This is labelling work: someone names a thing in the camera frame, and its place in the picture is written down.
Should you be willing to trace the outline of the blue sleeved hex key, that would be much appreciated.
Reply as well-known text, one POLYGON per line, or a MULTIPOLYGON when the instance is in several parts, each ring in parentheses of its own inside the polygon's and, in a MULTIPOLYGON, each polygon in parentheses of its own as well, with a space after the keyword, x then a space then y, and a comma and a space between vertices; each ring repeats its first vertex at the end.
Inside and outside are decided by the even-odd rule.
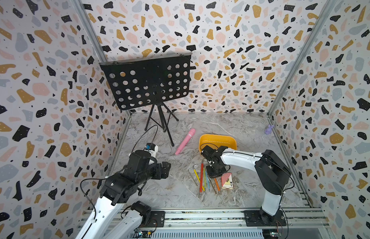
POLYGON ((205 184, 207 185, 208 190, 210 190, 210 185, 209 185, 208 176, 207 176, 206 171, 205 171, 205 184))

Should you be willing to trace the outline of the red sleeved hex key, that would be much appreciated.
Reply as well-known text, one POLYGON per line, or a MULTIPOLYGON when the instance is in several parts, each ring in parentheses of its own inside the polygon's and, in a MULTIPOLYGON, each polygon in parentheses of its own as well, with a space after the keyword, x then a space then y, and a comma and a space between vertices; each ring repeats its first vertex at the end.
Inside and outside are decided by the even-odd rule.
POLYGON ((200 182, 200 187, 199 187, 199 192, 202 193, 205 191, 204 185, 203 185, 203 175, 204 175, 204 164, 203 162, 200 164, 200 175, 199 175, 199 182, 200 182))

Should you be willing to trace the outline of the orange sleeved hex key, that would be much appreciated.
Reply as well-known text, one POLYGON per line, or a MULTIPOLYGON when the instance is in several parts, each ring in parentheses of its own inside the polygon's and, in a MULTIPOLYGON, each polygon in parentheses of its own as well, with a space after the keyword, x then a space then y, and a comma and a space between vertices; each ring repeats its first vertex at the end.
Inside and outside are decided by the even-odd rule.
POLYGON ((216 185, 216 187, 217 187, 217 192, 218 192, 218 194, 219 194, 219 195, 221 195, 221 189, 220 189, 220 187, 219 187, 219 184, 218 184, 218 182, 217 182, 217 179, 216 179, 216 178, 214 178, 214 183, 215 183, 215 185, 216 185))

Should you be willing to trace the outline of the yellow sleeved hex key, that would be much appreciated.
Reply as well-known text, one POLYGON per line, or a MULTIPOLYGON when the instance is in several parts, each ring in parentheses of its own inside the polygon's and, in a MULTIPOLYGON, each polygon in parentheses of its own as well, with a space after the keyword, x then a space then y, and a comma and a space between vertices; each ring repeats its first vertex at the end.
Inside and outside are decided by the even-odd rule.
POLYGON ((196 175, 196 178, 197 178, 197 180, 198 180, 198 182, 199 182, 199 184, 200 184, 200 186, 201 186, 201 189, 202 189, 203 191, 205 191, 204 186, 203 186, 203 184, 202 184, 202 181, 200 180, 200 177, 199 177, 199 175, 198 175, 197 171, 196 171, 195 169, 193 169, 193 171, 194 171, 194 173, 195 173, 195 175, 196 175))

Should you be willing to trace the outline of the green sleeved hex key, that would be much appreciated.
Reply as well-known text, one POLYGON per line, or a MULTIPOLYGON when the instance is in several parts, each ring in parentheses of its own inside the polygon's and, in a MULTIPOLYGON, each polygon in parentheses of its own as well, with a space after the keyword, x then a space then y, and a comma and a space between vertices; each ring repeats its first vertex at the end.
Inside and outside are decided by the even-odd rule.
POLYGON ((205 168, 203 168, 203 190, 206 191, 206 189, 207 189, 206 171, 205 168))

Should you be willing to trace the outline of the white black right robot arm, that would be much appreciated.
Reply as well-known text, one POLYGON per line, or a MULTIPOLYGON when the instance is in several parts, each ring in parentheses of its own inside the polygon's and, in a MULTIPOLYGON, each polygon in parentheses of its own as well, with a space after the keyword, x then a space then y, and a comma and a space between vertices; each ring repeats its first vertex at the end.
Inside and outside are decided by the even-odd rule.
POLYGON ((238 166, 255 172, 265 188, 264 201, 259 209, 259 221, 270 225, 276 221, 286 185, 291 179, 289 168, 271 150, 251 153, 234 150, 226 146, 213 149, 205 146, 201 155, 207 160, 206 172, 211 178, 221 177, 231 166, 238 166))

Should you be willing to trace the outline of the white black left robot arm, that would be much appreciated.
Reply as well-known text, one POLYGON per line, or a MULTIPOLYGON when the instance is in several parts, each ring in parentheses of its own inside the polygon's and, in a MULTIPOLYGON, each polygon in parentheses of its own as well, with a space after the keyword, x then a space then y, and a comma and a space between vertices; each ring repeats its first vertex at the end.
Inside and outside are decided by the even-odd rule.
POLYGON ((129 198, 136 193, 142 194, 149 180, 168 178, 171 164, 166 161, 159 163, 157 151, 155 148, 132 152, 125 169, 105 179, 93 211, 77 235, 78 239, 125 239, 138 227, 149 224, 151 207, 138 201, 129 208, 121 222, 112 230, 108 229, 129 198))

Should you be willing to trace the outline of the second left robot arm base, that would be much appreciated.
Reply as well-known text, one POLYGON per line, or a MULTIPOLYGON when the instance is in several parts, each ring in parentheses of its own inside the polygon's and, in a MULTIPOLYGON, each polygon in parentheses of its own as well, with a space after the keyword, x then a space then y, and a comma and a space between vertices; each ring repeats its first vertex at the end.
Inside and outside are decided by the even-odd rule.
POLYGON ((121 222, 103 238, 105 239, 151 239, 158 228, 165 224, 165 211, 152 211, 141 201, 127 207, 121 222))

